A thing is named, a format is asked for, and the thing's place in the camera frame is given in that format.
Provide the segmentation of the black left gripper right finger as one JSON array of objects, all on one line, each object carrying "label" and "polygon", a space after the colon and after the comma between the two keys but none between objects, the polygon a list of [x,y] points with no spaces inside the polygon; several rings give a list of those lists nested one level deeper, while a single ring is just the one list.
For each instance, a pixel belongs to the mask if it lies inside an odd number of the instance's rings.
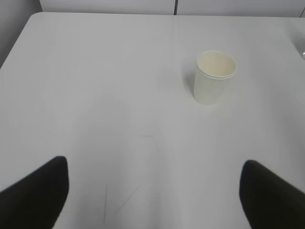
[{"label": "black left gripper right finger", "polygon": [[305,227],[305,194],[257,161],[243,165],[239,198],[252,229]]}]

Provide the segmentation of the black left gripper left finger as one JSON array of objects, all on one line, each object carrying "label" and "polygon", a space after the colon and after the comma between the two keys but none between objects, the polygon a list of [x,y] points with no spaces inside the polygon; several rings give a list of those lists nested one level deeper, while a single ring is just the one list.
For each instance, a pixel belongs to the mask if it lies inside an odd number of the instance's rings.
[{"label": "black left gripper left finger", "polygon": [[2,229],[51,229],[69,193],[68,163],[56,156],[1,191]]}]

